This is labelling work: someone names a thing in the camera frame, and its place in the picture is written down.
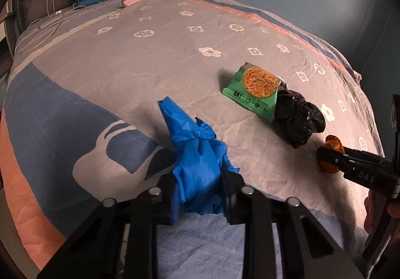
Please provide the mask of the person's right hand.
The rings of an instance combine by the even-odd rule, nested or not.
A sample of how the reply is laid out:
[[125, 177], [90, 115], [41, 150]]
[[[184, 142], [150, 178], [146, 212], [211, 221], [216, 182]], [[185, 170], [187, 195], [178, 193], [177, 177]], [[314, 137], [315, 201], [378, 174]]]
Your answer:
[[[375, 228], [374, 222], [376, 218], [376, 196], [373, 190], [369, 190], [368, 196], [364, 200], [364, 206], [366, 210], [364, 228], [368, 234], [371, 234]], [[396, 199], [394, 203], [391, 203], [387, 209], [389, 215], [395, 219], [399, 219], [399, 210], [399, 199]], [[399, 253], [399, 226], [397, 226], [396, 231], [393, 234], [387, 249], [387, 253]]]

